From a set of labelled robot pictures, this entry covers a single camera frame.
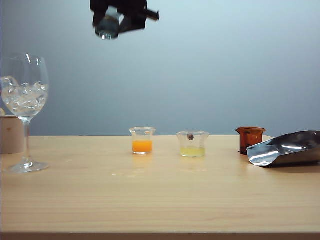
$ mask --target robotic arm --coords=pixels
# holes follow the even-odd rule
[[[159,20],[159,12],[148,9],[146,0],[90,0],[95,34],[116,39],[119,34],[144,29],[146,20]]]

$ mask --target cylindrical container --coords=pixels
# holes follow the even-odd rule
[[[255,126],[239,127],[236,131],[240,134],[240,153],[247,155],[247,148],[262,142],[266,129]]]
[[[129,129],[132,134],[132,152],[134,154],[148,154],[152,152],[152,136],[154,127],[136,126]]]
[[[180,131],[180,155],[184,157],[202,157],[206,154],[205,141],[209,136],[205,131]]]
[[[24,126],[16,116],[0,116],[1,154],[17,154],[24,151]]]

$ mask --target orange liquid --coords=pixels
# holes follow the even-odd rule
[[[132,142],[132,151],[136,153],[148,153],[152,151],[152,141],[133,141]]]

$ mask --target wine glass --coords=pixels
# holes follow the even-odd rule
[[[44,107],[48,98],[49,78],[43,57],[28,53],[14,54],[1,60],[1,97],[6,107],[24,127],[24,154],[19,164],[8,168],[12,173],[27,173],[47,168],[32,159],[29,151],[31,119]]]

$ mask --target clear glass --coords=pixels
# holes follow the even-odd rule
[[[48,167],[32,159],[29,149],[30,121],[44,107],[49,78],[43,57],[18,53],[1,60],[1,98],[24,127],[24,154],[19,164],[8,168],[12,173],[27,173]]]
[[[129,129],[132,134],[132,152],[134,154],[148,154],[152,152],[152,136],[154,127],[136,126]]]
[[[205,141],[209,136],[205,131],[180,131],[180,155],[184,157],[203,157],[206,154]]]

